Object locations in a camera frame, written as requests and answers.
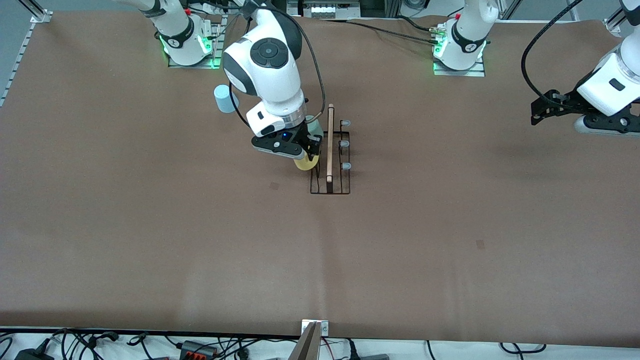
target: power adapter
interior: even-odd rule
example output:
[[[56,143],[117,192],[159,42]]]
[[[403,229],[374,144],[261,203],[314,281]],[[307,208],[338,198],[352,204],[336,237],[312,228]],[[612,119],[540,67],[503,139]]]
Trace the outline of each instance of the power adapter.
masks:
[[[218,355],[218,349],[195,341],[185,341],[178,344],[181,359],[213,360]]]
[[[45,354],[47,351],[47,345],[51,341],[51,338],[44,339],[42,344],[38,348],[26,348],[20,350],[15,360],[54,360],[53,357]]]
[[[15,360],[54,360],[53,357],[48,356],[45,353],[40,353],[40,351],[34,348],[26,348],[24,350],[20,350],[18,355],[15,357]]]

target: light blue cylinder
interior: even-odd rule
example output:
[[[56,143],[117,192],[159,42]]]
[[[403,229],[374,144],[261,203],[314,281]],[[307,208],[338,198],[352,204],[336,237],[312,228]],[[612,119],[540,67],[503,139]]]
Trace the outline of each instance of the light blue cylinder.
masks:
[[[234,96],[234,102],[236,103],[236,106],[239,106],[240,102],[238,102],[238,98],[235,94],[232,93],[232,95]],[[228,114],[236,110],[234,108],[234,105],[231,103],[231,98],[229,97],[229,86],[224,84],[216,86],[215,90],[213,90],[213,96],[216,97],[216,104],[218,104],[218,109],[220,109],[220,111],[222,111],[223,113]]]

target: gray bracket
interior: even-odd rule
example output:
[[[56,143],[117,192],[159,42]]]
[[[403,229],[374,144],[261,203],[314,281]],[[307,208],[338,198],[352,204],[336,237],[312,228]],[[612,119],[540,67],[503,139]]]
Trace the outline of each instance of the gray bracket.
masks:
[[[53,12],[50,12],[47,9],[44,9],[44,13],[42,14],[42,18],[36,18],[35,16],[31,17],[30,22],[33,24],[40,24],[43,22],[50,22],[51,17],[53,16]]]
[[[309,325],[310,322],[320,322],[320,325],[321,325],[320,335],[323,338],[329,336],[329,321],[328,320],[302,320],[302,326],[301,326],[301,330],[300,330],[301,334],[303,334],[305,332],[305,330],[307,329],[307,326]]]

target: black strap label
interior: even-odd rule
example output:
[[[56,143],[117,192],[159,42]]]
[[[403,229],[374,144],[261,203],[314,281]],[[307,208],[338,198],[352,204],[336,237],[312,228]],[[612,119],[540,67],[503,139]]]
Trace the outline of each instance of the black strap label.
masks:
[[[462,35],[460,35],[460,33],[458,33],[457,21],[453,24],[453,27],[451,28],[451,35],[453,36],[453,40],[456,42],[456,44],[460,45],[460,47],[462,48],[462,52],[467,54],[473,53],[474,51],[476,51],[477,48],[481,47],[484,41],[486,40],[486,37],[476,41],[471,41],[467,38],[464,38]]]
[[[166,42],[170,47],[174,49],[180,49],[182,45],[184,45],[184,42],[187,41],[187,39],[193,35],[193,30],[195,28],[195,25],[193,24],[193,19],[191,17],[188,17],[188,19],[189,19],[189,25],[182,33],[179,33],[178,35],[174,35],[172,37],[168,37],[164,34],[160,34],[160,37],[162,37],[164,42]]]
[[[149,10],[140,10],[140,12],[146,18],[157,17],[157,16],[160,16],[160,15],[166,14],[166,10],[165,9],[160,9],[160,0],[156,0],[156,3],[154,4],[153,8],[151,8]]]

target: white floor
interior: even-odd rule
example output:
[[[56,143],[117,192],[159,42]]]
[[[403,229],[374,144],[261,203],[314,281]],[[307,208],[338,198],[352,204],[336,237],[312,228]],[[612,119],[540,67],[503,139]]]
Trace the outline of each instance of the white floor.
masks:
[[[13,345],[4,357],[6,360],[15,359],[18,351],[25,348],[36,348],[48,334],[15,334],[13,336]],[[117,342],[112,343],[109,340],[100,340],[96,351],[105,360],[145,360],[147,359],[140,345],[130,347],[126,342],[132,336],[121,336]],[[171,337],[173,342],[191,340],[200,344],[215,343],[216,338],[180,338]],[[328,339],[329,342],[338,341],[331,344],[331,349],[335,359],[341,359],[349,356],[349,345],[344,339]],[[354,340],[358,355],[360,357],[386,354],[390,360],[431,360],[428,353],[426,341],[387,341],[387,340]],[[71,343],[71,337],[67,337],[65,341],[68,348]],[[145,340],[145,344],[149,354],[154,358],[169,357],[171,360],[178,360],[180,350],[169,344],[161,336],[150,336]],[[0,344],[0,354],[4,350],[6,343]],[[271,343],[268,341],[260,341],[251,345],[249,348],[250,360],[267,360],[267,359],[288,359],[289,354],[295,344],[293,342]],[[505,345],[507,348],[513,348],[510,344]],[[520,344],[521,349],[534,349],[536,345]],[[516,355],[507,354],[500,349],[497,343],[458,343],[452,341],[432,341],[431,348],[436,360],[518,360]],[[80,360],[78,350],[74,359]],[[47,347],[47,355],[53,356],[55,360],[62,359],[60,345],[54,341],[50,342]],[[640,359],[640,349],[629,348],[595,348],[595,347],[570,347],[563,345],[549,345],[546,350],[539,354],[524,355],[525,360],[631,360]],[[93,357],[86,351],[83,359],[91,360]],[[318,360],[332,360],[325,346],[322,346],[319,352]]]

